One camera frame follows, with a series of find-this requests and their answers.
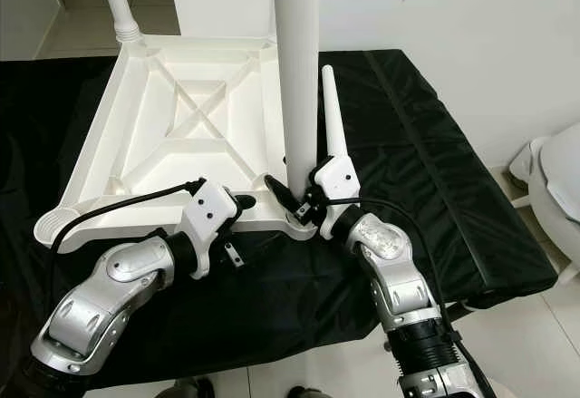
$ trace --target black cable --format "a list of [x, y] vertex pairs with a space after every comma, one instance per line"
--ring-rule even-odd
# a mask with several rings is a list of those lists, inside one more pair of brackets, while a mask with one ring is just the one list
[[[417, 232], [417, 236], [419, 237], [419, 241], [421, 243], [421, 246], [423, 247], [423, 250], [425, 251], [425, 254], [427, 255], [427, 258], [429, 259], [430, 268], [431, 268], [431, 271], [433, 274], [433, 282], [435, 284], [435, 291], [434, 291], [435, 292], [435, 299], [440, 307], [441, 319], [443, 320], [443, 324], [446, 326], [449, 333], [452, 333], [452, 334], [457, 333], [453, 329], [453, 325], [451, 324], [451, 320], [450, 320], [449, 313], [447, 311], [447, 307], [445, 306], [445, 302], [443, 299], [443, 290], [441, 289], [439, 273], [437, 272], [437, 268], [435, 266], [435, 259], [433, 258], [433, 255], [430, 253], [430, 250], [427, 248], [427, 242], [425, 241], [425, 237], [422, 234], [422, 230], [419, 227], [419, 224], [417, 223], [417, 221], [415, 221], [415, 218], [408, 211], [406, 211], [405, 209], [403, 209], [399, 205], [397, 205], [389, 200], [384, 200], [384, 199], [354, 197], [351, 199], [327, 200], [324, 204], [332, 206], [332, 205], [348, 205], [348, 204], [356, 204], [356, 203], [369, 203], [369, 204], [381, 205], [381, 206], [393, 209], [393, 210], [399, 212], [401, 215], [403, 215], [405, 217], [405, 219], [407, 219], [411, 223], [411, 225], [413, 226], [413, 228]], [[460, 340], [457, 340], [455, 342], [455, 345], [458, 347], [458, 349], [461, 351], [461, 353], [463, 354], [465, 359], [468, 361], [469, 367], [473, 371], [473, 374], [475, 374], [476, 379], [478, 380], [479, 386], [483, 389], [482, 392], [488, 398], [497, 398], [495, 392], [493, 391], [493, 389], [491, 388], [491, 385], [489, 384], [488, 378], [485, 376], [485, 374], [483, 373], [483, 371], [481, 370], [481, 368], [479, 367], [478, 363], [473, 358], [473, 356], [471, 355], [469, 350], [465, 347], [465, 345]]]
[[56, 235], [56, 238], [51, 245], [49, 251], [49, 263], [48, 263], [48, 272], [46, 273], [46, 281], [45, 281], [45, 290], [46, 290], [46, 314], [50, 315], [54, 309], [54, 302], [53, 302], [53, 281], [54, 281], [54, 268], [56, 264], [56, 258], [58, 257], [58, 249], [63, 243], [64, 237], [66, 237], [67, 233], [69, 233], [75, 226], [83, 223], [87, 219], [91, 219], [94, 217], [98, 217], [102, 214], [107, 212], [111, 212], [115, 209], [124, 208], [126, 206], [134, 205], [136, 203], [141, 203], [142, 201], [148, 201], [152, 199], [158, 199], [159, 197], [168, 196], [169, 194], [173, 194], [174, 192], [182, 191], [184, 189], [188, 190], [189, 193], [193, 194], [192, 191], [195, 191], [199, 188], [199, 181], [196, 182], [186, 182], [181, 185], [176, 185], [175, 187], [162, 189], [160, 191], [151, 192], [150, 194], [144, 194], [142, 196], [133, 197], [131, 199], [126, 199], [119, 201], [117, 203], [112, 203], [111, 205], [103, 206], [102, 208], [98, 208], [87, 212], [86, 214], [82, 214], [80, 217], [75, 218], [70, 223], [67, 223]]

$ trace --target tiled floor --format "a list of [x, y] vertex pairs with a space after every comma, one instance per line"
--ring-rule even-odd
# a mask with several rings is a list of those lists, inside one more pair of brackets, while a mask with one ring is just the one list
[[[500, 170], [492, 174], [510, 199], [523, 194]], [[547, 239], [533, 213], [520, 215], [557, 266], [567, 259]], [[580, 277], [567, 286], [518, 298], [460, 319], [456, 326], [498, 398], [576, 398], [580, 391]], [[334, 398], [400, 398], [393, 358], [377, 327], [361, 341], [316, 348], [271, 364], [211, 375], [217, 398], [284, 398], [294, 385], [323, 389]], [[92, 391], [89, 398], [154, 396], [168, 382]]]
[[[145, 34], [179, 34], [173, 0], [129, 0]], [[65, 12], [41, 49], [41, 58], [116, 55], [112, 16], [107, 0], [63, 0]]]
[[[44, 47], [44, 57], [118, 52], [106, 0], [63, 0], [67, 12]], [[178, 34], [173, 0], [130, 0], [141, 30]], [[523, 195], [502, 173], [492, 175], [510, 199]], [[519, 214], [556, 268], [568, 260], [538, 225], [530, 208]], [[465, 343], [488, 375], [519, 398], [576, 398], [580, 391], [580, 277], [568, 286], [512, 300], [458, 321]], [[319, 387], [335, 398], [399, 398], [398, 370], [382, 350], [377, 328], [366, 339], [318, 348], [272, 364], [212, 374], [217, 398], [283, 398], [293, 385]], [[153, 397], [171, 382], [91, 391], [89, 398]], [[500, 398], [510, 395], [501, 394]]]

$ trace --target white plastic tube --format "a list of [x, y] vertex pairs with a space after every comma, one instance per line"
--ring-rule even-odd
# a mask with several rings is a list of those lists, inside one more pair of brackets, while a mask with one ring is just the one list
[[275, 0], [288, 188], [304, 195], [316, 165], [318, 0]]
[[114, 20], [115, 33], [120, 43], [135, 42], [140, 39], [140, 30], [133, 18], [127, 0], [108, 0]]
[[324, 122], [326, 123], [326, 147], [331, 156], [347, 156], [341, 106], [338, 103], [334, 71], [330, 65], [323, 67]]

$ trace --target black cloth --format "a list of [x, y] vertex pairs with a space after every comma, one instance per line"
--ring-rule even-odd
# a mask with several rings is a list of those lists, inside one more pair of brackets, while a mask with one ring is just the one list
[[[404, 53], [320, 56], [334, 67], [361, 194], [397, 202], [417, 219], [447, 301], [490, 306], [555, 283], [545, 254]], [[8, 362], [0, 364], [0, 383], [45, 319], [47, 249], [34, 240], [34, 223], [58, 203], [114, 61], [0, 63], [0, 360]], [[323, 117], [321, 104], [319, 160]], [[410, 234], [415, 263], [430, 281], [408, 221], [363, 207]], [[57, 295], [117, 243], [92, 241], [61, 257]], [[265, 363], [363, 338], [376, 326], [368, 281], [335, 242], [261, 232], [236, 234], [236, 243], [247, 265], [215, 261], [208, 277], [155, 295], [133, 315], [92, 387]]]

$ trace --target white toilet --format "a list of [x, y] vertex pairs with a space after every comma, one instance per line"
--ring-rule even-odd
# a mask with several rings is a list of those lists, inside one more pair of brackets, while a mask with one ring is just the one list
[[528, 186], [528, 195], [512, 201], [515, 208], [531, 205], [537, 221], [571, 259], [558, 283], [580, 271], [580, 123], [553, 137], [532, 140], [509, 165]]

